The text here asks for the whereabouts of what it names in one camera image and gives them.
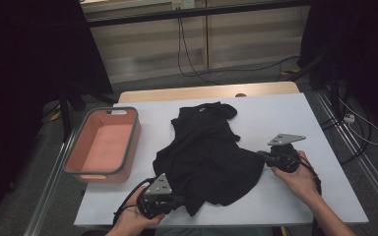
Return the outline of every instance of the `human hand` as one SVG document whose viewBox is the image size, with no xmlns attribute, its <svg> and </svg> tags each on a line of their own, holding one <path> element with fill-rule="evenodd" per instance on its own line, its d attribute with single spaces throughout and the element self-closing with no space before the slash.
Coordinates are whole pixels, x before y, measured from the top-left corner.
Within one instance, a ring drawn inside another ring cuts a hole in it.
<svg viewBox="0 0 378 236">
<path fill-rule="evenodd" d="M 144 187 L 140 187 L 125 204 L 125 208 L 119 215 L 113 228 L 106 234 L 107 236 L 136 236 L 147 227 L 159 224 L 165 217 L 165 214 L 159 214 L 153 219 L 147 219 L 143 216 L 138 208 L 137 198 L 144 190 Z"/>
<path fill-rule="evenodd" d="M 297 153 L 301 157 L 300 161 L 305 161 L 304 163 L 308 164 L 305 152 L 298 150 Z M 315 185 L 314 175 L 304 166 L 299 165 L 297 170 L 293 173 L 283 172 L 275 166 L 272 167 L 272 171 L 277 177 L 286 183 L 287 187 L 298 198 L 300 198 L 306 204 L 308 204 L 309 201 L 315 197 L 315 195 L 319 196 Z"/>
</svg>

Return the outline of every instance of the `white cable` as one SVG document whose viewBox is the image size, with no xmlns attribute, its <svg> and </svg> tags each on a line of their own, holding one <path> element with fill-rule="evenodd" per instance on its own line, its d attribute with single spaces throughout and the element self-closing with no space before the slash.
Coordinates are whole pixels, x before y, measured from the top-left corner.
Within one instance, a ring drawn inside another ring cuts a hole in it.
<svg viewBox="0 0 378 236">
<path fill-rule="evenodd" d="M 368 121 L 368 120 L 366 120 L 366 119 L 364 119 L 362 116 L 360 116 L 359 114 L 357 114 L 355 111 L 353 111 L 351 108 L 349 108 L 341 99 L 339 99 L 339 101 L 349 110 L 349 111 L 351 111 L 354 115 L 356 115 L 356 116 L 358 116 L 360 119 L 362 119 L 363 121 L 365 121 L 365 122 L 367 122 L 369 125 L 371 125 L 372 127 L 374 127 L 377 131 L 378 131 L 378 128 L 373 124 L 373 123 L 371 123 L 370 121 Z M 376 146 L 378 146 L 378 143 L 373 143 L 373 142 L 370 142 L 370 141 L 368 141 L 368 140 L 366 140 L 366 139 L 364 139 L 363 137 L 361 137 L 352 127 L 351 127 L 351 125 L 349 124 L 349 122 L 348 122 L 348 127 L 352 130 L 352 132 L 355 134 L 355 135 L 357 135 L 359 138 L 361 138 L 362 140 L 364 140 L 364 141 L 366 141 L 366 142 L 368 142 L 368 143 L 370 143 L 370 144 L 372 144 L 372 145 L 376 145 Z"/>
</svg>

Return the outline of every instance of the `metal bracket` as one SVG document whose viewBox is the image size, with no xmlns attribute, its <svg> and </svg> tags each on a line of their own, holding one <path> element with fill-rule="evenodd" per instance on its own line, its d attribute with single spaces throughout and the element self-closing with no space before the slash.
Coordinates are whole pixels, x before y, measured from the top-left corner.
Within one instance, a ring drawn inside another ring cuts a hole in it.
<svg viewBox="0 0 378 236">
<path fill-rule="evenodd" d="M 165 174 L 160 174 L 146 190 L 146 195 L 166 195 L 171 194 L 171 188 L 168 184 Z"/>
<path fill-rule="evenodd" d="M 268 142 L 270 146 L 282 146 L 287 145 L 296 141 L 301 141 L 306 139 L 304 136 L 289 135 L 289 134 L 278 134 L 272 140 Z"/>
</svg>

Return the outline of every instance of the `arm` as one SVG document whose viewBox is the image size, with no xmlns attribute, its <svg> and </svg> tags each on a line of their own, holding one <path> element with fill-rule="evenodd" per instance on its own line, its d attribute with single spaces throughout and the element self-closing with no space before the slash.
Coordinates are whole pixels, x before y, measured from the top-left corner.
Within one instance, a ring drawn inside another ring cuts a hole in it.
<svg viewBox="0 0 378 236">
<path fill-rule="evenodd" d="M 299 150 L 298 154 L 306 159 L 305 152 Z M 355 235 L 318 194 L 314 177 L 309 170 L 302 165 L 293 173 L 283 172 L 277 167 L 272 167 L 272 170 L 311 209 L 326 235 Z"/>
<path fill-rule="evenodd" d="M 140 188 L 134 195 L 130 198 L 125 206 L 131 206 L 119 215 L 118 220 L 112 229 L 106 234 L 106 236 L 137 236 L 147 227 L 159 224 L 164 218 L 165 214 L 160 214 L 153 219 L 145 218 L 138 208 L 134 206 L 137 203 L 137 198 L 143 191 L 143 187 Z"/>
</svg>

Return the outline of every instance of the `wall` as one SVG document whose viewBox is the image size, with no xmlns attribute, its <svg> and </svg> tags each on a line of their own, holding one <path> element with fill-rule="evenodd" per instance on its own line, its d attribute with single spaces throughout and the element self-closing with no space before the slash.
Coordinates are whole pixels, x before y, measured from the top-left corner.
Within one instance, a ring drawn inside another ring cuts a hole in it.
<svg viewBox="0 0 378 236">
<path fill-rule="evenodd" d="M 92 2 L 82 4 L 88 19 L 171 10 L 171 2 L 164 0 L 88 1 Z M 253 2 L 257 1 L 197 0 L 195 5 Z M 190 60 L 195 70 L 205 70 L 299 55 L 308 11 L 309 7 L 295 7 L 183 19 Z M 177 19 L 93 28 L 92 33 L 113 84 L 180 73 Z M 191 72 L 182 38 L 180 65 Z"/>
</svg>

